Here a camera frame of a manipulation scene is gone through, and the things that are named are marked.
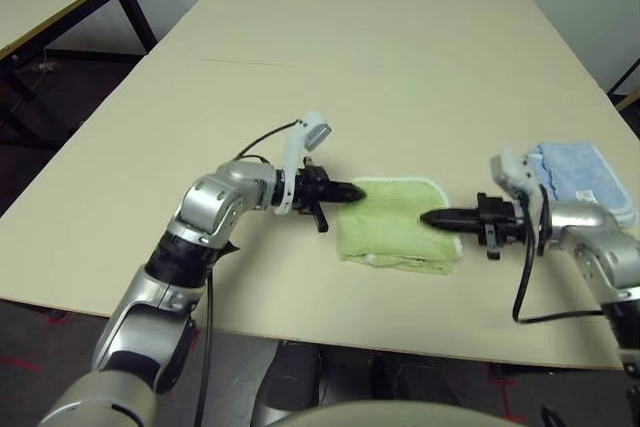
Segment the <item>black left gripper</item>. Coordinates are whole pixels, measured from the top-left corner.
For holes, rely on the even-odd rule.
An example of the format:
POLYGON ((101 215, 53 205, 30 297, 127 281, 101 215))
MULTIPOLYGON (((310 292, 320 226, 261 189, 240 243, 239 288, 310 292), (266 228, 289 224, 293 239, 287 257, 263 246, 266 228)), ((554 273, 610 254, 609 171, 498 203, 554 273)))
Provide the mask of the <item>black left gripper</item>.
MULTIPOLYGON (((315 165, 305 165, 296 175, 294 210, 299 215, 311 216, 319 233, 326 233, 329 230, 321 206, 327 181, 326 172, 315 165)), ((332 192, 335 192, 329 195, 329 203, 348 204, 361 201, 366 197, 362 188, 350 182, 331 181, 329 187, 332 192)))

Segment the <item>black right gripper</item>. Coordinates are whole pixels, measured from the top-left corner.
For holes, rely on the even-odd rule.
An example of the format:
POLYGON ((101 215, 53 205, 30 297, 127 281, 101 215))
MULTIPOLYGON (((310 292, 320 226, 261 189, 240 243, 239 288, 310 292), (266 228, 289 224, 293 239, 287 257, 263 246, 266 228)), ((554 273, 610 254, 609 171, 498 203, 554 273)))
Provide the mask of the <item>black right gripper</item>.
POLYGON ((479 231, 478 242, 486 247, 489 260, 499 260, 501 248, 505 245, 526 242, 523 214, 516 209, 516 205, 485 193, 477 194, 476 209, 433 209, 421 215, 421 222, 447 232, 479 231))

